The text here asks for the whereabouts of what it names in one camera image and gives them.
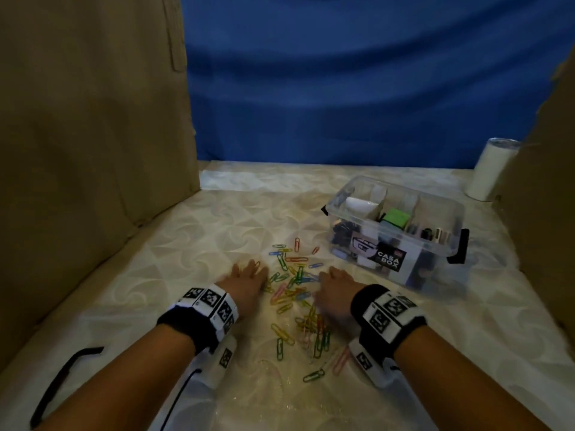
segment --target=forearm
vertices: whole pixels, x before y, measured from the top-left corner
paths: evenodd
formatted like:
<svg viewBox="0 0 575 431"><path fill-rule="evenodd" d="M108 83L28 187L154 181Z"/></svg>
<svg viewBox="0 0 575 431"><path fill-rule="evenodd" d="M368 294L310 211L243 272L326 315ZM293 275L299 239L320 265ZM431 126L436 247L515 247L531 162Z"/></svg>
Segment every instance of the forearm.
<svg viewBox="0 0 575 431"><path fill-rule="evenodd" d="M72 394L37 430L146 430L195 354L190 337L158 325Z"/></svg>
<svg viewBox="0 0 575 431"><path fill-rule="evenodd" d="M407 337L394 359L442 431L549 431L428 326Z"/></svg>

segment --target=table surface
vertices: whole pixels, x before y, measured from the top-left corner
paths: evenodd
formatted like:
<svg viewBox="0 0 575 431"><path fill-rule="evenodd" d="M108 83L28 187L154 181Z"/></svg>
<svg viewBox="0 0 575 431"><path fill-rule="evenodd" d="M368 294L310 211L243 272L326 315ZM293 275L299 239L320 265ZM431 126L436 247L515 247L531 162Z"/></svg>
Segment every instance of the table surface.
<svg viewBox="0 0 575 431"><path fill-rule="evenodd" d="M328 220L320 208L360 174L465 205L472 268L464 294L425 297L329 253ZM0 429L28 429L43 392L76 351L106 346L102 355L76 364L50 409L146 333L192 285L209 284L232 263L252 257L273 266L271 246L295 237L302 254L320 246L314 260L325 266L402 290L424 310L431 327L548 426L568 429L575 423L575 364L519 271L513 244L491 205L463 194L470 176L471 171L452 169L201 163L202 191L142 228L90 275L3 371ZM284 361L277 362L270 323L294 332L294 317L302 310L295 306L278 315L269 297L263 295L254 318L232 329L238 347L223 383L215 392L187 389L175 414L180 425L173 429L184 429L190 420L198 429L217 430L434 429L402 378L376 390L349 362L338 377L328 371L303 383L323 362L310 360L298 346L285 347ZM343 345L344 338L334 333L330 352ZM166 406L150 429L159 428L165 411Z"/></svg>

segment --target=hand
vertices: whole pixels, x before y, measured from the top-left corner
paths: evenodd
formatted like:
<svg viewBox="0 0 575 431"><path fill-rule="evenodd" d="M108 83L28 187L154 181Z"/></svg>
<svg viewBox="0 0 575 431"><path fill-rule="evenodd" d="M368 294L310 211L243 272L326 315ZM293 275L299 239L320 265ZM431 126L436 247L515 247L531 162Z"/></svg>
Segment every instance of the hand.
<svg viewBox="0 0 575 431"><path fill-rule="evenodd" d="M259 272L257 270L253 260L250 260L243 270L235 264L229 276L216 282L232 297L240 318L247 318L255 311L258 306L259 291L267 281L268 268L264 267Z"/></svg>
<svg viewBox="0 0 575 431"><path fill-rule="evenodd" d="M355 294L366 287L357 283L344 270L329 267L329 273L320 272L321 288L315 293L315 303L321 310L334 318L351 316L351 301Z"/></svg>

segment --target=clear plastic storage box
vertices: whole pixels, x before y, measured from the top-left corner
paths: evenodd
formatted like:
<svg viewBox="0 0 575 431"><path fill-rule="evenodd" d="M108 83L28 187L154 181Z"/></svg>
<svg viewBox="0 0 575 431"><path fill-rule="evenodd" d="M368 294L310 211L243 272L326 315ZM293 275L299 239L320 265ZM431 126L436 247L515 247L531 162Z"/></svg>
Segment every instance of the clear plastic storage box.
<svg viewBox="0 0 575 431"><path fill-rule="evenodd" d="M465 282L463 204L358 176L326 205L332 252L394 283Z"/></svg>

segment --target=blue fabric backdrop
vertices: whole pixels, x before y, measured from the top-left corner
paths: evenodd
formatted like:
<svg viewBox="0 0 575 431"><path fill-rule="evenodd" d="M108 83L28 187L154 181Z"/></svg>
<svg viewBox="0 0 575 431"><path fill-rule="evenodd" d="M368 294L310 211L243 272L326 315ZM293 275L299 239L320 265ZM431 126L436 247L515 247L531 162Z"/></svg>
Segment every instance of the blue fabric backdrop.
<svg viewBox="0 0 575 431"><path fill-rule="evenodd" d="M575 0L182 0L203 160L472 168L522 139Z"/></svg>

